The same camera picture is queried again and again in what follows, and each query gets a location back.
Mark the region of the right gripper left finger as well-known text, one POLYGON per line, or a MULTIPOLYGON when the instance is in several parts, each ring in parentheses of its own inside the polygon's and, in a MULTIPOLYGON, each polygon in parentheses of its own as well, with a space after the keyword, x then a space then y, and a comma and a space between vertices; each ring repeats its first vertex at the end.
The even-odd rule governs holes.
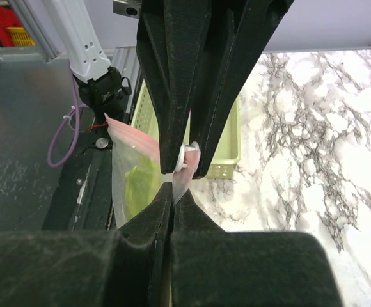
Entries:
POLYGON ((169 306, 172 186, 117 230, 0 232, 0 306, 169 306))

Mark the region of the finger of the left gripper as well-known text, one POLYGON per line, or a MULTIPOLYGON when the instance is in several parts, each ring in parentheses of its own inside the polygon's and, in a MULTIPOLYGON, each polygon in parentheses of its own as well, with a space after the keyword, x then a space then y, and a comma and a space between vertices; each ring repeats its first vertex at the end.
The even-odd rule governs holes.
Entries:
POLYGON ((211 1, 191 107, 190 140, 201 150, 194 178, 207 174, 233 103, 292 3, 211 1))
POLYGON ((207 174, 230 112, 222 99, 230 54, 228 1, 142 1, 137 55, 159 128, 162 173, 175 169, 184 134, 207 174))

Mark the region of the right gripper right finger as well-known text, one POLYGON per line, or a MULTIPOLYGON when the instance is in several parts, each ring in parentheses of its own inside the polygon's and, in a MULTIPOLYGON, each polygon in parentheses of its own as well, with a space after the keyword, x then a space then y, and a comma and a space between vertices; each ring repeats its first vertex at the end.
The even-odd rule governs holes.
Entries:
POLYGON ((185 193, 174 207, 174 306, 341 306, 326 252, 304 232, 226 232, 185 193))

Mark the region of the clear zip top bag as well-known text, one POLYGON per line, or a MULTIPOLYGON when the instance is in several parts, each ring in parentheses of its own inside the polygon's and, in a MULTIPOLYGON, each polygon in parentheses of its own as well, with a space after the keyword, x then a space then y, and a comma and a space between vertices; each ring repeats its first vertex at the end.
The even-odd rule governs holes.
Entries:
POLYGON ((116 227, 120 228, 145 209, 165 182, 174 183, 169 199, 178 203, 187 191, 195 196, 191 171, 200 157, 196 143, 182 145, 173 173, 160 170, 159 142, 152 136, 106 117, 112 145, 112 201, 116 227))

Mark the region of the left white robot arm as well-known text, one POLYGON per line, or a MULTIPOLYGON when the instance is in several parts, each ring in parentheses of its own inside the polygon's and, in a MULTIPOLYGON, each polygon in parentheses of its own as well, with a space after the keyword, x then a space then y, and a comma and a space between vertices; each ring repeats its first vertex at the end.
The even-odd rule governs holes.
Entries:
MULTIPOLYGON (((104 54, 83 1, 44 3, 70 59, 81 100, 118 118, 122 77, 104 54)), ((228 114, 291 1, 143 1, 136 52, 159 128, 162 173, 185 134, 199 144, 204 177, 228 114)))

